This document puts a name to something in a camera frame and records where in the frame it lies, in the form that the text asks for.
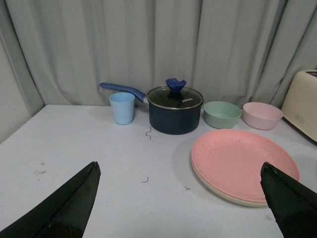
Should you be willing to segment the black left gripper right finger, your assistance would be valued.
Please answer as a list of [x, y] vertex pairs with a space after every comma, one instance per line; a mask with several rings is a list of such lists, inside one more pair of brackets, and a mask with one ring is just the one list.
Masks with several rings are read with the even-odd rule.
[[317, 236], [317, 194], [268, 162], [261, 168], [261, 186], [285, 238]]

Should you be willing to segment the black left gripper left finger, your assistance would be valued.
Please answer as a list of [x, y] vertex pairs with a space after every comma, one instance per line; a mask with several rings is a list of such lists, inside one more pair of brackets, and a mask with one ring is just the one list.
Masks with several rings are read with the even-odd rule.
[[2, 238], [81, 238], [93, 209], [101, 170], [91, 162], [31, 211], [0, 232]]

